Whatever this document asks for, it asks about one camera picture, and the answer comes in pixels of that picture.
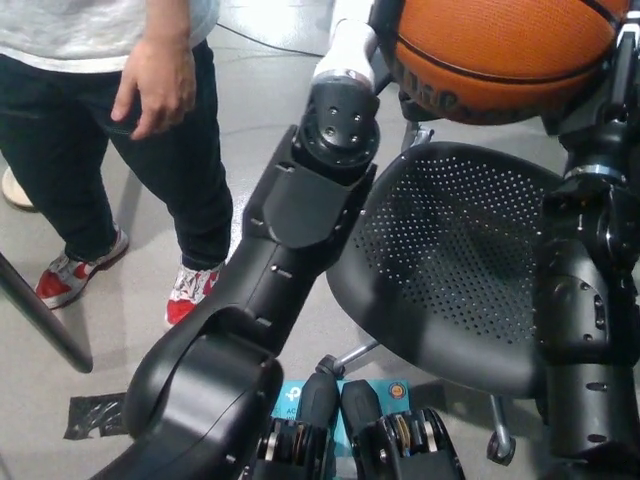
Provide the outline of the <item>person's left hand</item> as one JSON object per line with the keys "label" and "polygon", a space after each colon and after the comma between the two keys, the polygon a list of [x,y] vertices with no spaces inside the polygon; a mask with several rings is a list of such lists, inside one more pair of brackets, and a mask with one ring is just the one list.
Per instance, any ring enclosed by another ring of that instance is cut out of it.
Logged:
{"label": "person's left hand", "polygon": [[123,121],[139,99],[141,113],[130,137],[142,140],[179,124],[194,107],[195,98],[195,63],[189,42],[144,37],[125,63],[111,118]]}

